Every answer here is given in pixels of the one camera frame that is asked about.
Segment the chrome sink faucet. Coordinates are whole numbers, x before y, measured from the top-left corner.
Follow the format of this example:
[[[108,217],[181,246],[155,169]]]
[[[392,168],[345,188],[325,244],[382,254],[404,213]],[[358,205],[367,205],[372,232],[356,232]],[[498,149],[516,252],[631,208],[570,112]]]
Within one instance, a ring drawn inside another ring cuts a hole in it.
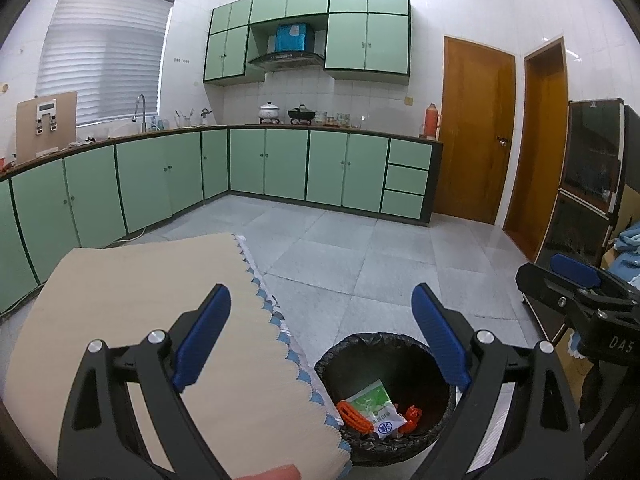
[[[139,124],[141,133],[146,133],[146,99],[143,93],[138,94],[136,97],[131,121]]]

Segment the black glass cabinet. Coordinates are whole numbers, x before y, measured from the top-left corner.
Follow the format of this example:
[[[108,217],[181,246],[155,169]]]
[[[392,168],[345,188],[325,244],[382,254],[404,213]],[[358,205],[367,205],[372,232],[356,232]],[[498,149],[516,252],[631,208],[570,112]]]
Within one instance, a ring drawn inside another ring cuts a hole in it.
[[[556,254],[600,266],[639,221],[639,115],[621,98],[572,101],[560,184],[536,263]]]

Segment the green kitchen cabinets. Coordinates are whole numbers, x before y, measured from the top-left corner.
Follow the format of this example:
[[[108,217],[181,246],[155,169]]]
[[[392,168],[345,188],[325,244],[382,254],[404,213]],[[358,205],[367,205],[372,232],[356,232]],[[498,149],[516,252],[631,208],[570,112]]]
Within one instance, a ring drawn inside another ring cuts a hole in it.
[[[69,148],[1,175],[1,307],[75,248],[104,248],[229,194],[431,220],[434,140],[320,127],[217,126]]]
[[[336,79],[408,84],[410,0],[236,0],[212,11],[206,84],[308,66]]]

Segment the black wok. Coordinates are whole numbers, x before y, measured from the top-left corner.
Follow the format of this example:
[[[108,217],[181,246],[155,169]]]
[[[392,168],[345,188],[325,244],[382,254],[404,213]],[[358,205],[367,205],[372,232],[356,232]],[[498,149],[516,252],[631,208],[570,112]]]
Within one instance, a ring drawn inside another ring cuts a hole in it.
[[[300,104],[298,107],[293,107],[288,110],[288,118],[292,125],[306,125],[309,126],[314,122],[316,112],[314,110],[308,110],[304,104]]]

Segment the black trash bin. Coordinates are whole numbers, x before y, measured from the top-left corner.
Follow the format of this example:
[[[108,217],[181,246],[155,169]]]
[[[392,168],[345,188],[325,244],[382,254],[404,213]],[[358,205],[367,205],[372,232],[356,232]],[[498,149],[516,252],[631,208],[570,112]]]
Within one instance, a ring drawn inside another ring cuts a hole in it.
[[[406,335],[352,334],[314,364],[341,411],[356,466],[384,467],[433,444],[454,410],[456,389],[426,344]]]

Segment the white cooking pot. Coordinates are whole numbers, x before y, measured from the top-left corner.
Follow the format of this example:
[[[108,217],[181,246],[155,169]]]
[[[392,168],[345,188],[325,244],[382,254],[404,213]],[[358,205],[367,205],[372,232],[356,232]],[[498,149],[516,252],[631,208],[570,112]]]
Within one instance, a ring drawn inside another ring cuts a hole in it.
[[[273,102],[262,104],[258,110],[258,120],[261,125],[279,125],[280,108]]]

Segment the green upper kitchen cabinets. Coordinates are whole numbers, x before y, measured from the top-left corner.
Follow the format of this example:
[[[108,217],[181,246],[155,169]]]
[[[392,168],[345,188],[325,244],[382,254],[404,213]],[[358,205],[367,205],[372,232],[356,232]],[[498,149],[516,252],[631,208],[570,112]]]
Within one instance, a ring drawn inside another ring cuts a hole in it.
[[[212,11],[206,84],[308,66],[336,79],[408,84],[410,0],[236,0]]]

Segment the black range hood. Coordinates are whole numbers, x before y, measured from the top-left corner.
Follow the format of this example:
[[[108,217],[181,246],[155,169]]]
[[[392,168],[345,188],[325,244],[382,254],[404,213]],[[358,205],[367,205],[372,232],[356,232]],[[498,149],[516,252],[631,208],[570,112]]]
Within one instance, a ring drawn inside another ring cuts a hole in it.
[[[323,66],[324,57],[316,51],[316,31],[308,23],[277,25],[256,35],[257,52],[248,59],[265,72]]]

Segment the red plastic bag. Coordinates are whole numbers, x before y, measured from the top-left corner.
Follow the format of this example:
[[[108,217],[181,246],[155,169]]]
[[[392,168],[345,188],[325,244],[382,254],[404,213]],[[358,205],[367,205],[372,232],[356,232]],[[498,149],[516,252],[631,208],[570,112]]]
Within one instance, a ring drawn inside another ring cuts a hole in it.
[[[410,434],[418,428],[423,412],[411,405],[405,414],[399,414],[392,404],[386,403],[377,413],[363,414],[343,400],[337,403],[337,411],[347,427],[360,434],[376,434],[381,440],[398,434]]]

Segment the green white snack bag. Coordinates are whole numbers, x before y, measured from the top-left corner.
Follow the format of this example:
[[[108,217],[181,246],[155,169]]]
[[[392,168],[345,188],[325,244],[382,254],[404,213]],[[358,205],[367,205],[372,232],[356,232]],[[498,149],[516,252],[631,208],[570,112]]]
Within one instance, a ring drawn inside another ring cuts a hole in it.
[[[370,422],[380,440],[391,436],[407,423],[379,379],[347,398],[346,402]]]

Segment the white window blind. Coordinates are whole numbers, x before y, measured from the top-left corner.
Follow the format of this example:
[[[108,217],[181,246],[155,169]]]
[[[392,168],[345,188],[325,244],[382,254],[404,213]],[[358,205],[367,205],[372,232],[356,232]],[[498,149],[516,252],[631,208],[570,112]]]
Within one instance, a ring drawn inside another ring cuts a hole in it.
[[[76,122],[131,118],[143,93],[160,110],[172,0],[58,0],[44,37],[37,96],[77,92]]]

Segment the brown wooden door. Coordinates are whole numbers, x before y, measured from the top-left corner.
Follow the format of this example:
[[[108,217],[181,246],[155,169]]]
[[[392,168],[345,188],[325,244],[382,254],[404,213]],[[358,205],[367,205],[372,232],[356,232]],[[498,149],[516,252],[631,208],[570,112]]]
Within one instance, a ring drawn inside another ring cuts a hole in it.
[[[509,165],[515,116],[515,58],[447,37],[434,211],[493,224]]]
[[[568,84],[564,40],[524,58],[523,128],[503,231],[534,261],[544,244],[564,162]]]

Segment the orange thermos bottle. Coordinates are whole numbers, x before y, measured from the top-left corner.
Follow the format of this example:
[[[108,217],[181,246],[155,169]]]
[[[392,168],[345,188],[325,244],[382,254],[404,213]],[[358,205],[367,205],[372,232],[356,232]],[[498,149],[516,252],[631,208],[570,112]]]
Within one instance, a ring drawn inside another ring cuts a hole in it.
[[[439,110],[434,103],[431,103],[425,110],[423,136],[429,139],[438,139]]]

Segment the brown cardboard box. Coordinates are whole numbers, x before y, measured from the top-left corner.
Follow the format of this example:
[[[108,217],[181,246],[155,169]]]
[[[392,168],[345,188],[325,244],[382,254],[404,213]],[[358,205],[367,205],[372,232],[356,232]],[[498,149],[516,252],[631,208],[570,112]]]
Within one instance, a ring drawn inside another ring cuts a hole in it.
[[[17,104],[15,155],[19,164],[64,150],[76,141],[77,92],[42,96]]]

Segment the green lower kitchen cabinets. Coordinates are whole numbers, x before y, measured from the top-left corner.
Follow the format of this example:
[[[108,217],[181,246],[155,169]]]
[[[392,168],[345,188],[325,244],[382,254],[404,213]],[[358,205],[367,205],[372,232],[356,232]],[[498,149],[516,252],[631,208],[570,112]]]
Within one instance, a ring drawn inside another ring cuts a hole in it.
[[[320,127],[217,126],[69,148],[1,175],[1,307],[75,248],[104,248],[229,194],[431,220],[434,140]]]

